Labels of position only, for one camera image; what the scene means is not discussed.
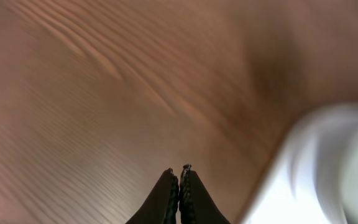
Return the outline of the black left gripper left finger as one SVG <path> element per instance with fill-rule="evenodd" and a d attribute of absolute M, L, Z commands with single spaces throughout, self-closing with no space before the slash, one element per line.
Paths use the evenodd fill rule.
<path fill-rule="evenodd" d="M 165 170 L 138 211 L 126 224 L 176 224 L 179 201 L 178 177 Z"/>

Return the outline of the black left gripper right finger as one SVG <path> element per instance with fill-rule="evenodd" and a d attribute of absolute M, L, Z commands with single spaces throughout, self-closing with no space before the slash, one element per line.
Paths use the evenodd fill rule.
<path fill-rule="evenodd" d="M 179 210 L 182 224 L 229 224 L 190 164 L 180 176 Z"/>

